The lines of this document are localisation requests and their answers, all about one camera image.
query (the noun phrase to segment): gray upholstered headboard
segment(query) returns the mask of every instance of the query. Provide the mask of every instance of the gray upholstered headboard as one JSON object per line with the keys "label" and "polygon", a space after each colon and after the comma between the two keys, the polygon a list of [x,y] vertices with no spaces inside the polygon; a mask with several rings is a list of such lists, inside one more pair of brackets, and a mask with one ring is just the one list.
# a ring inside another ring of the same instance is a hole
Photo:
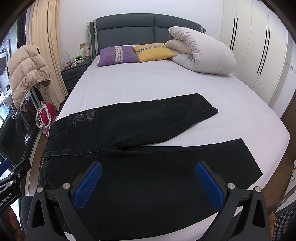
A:
{"label": "gray upholstered headboard", "polygon": [[187,27],[205,33],[198,23],[168,15],[154,13],[127,13],[110,15],[88,23],[88,35],[93,60],[106,47],[165,43],[169,27]]}

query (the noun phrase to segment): drawstring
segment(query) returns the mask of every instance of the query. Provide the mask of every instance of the drawstring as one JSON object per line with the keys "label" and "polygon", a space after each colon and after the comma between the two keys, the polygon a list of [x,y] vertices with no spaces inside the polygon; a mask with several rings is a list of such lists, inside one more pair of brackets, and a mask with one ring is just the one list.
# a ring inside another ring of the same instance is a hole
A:
{"label": "drawstring", "polygon": [[[46,106],[47,103],[44,103],[44,101],[41,101],[40,104],[41,104],[42,108],[41,109],[38,108],[38,110],[37,110],[36,118],[35,118],[35,123],[36,123],[36,125],[37,125],[38,128],[40,128],[40,129],[47,129],[50,126],[51,122],[52,122],[52,116],[50,115],[50,113],[49,113],[49,111],[47,109],[47,106]],[[46,126],[44,126],[42,124],[42,121],[39,119],[39,114],[42,112],[43,109],[45,110],[46,116],[48,118],[48,124]]]}

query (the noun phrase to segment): printed graphic on jeans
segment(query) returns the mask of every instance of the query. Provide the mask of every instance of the printed graphic on jeans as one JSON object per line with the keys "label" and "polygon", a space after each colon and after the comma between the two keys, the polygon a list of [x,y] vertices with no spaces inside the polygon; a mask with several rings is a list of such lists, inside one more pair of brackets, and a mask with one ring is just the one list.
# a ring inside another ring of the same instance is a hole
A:
{"label": "printed graphic on jeans", "polygon": [[72,125],[75,126],[78,121],[84,121],[84,120],[91,121],[95,114],[96,112],[94,111],[94,109],[78,112],[74,115]]}

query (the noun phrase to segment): wardrobe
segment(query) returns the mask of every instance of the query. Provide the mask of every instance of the wardrobe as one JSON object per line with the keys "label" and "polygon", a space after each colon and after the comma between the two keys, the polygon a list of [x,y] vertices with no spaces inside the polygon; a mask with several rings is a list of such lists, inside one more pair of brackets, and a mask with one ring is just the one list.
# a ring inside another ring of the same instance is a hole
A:
{"label": "wardrobe", "polygon": [[287,53],[288,31],[280,19],[261,1],[224,0],[220,41],[235,56],[232,74],[269,103]]}

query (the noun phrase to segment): nightstand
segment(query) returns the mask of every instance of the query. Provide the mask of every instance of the nightstand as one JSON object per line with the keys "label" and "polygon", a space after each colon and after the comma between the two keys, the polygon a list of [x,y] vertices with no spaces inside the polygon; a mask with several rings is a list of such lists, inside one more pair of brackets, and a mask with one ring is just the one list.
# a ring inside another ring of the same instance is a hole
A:
{"label": "nightstand", "polygon": [[82,63],[78,63],[73,67],[67,66],[61,71],[63,81],[67,90],[71,90],[75,87],[76,83],[86,71],[86,69],[91,65],[91,60],[87,59]]}

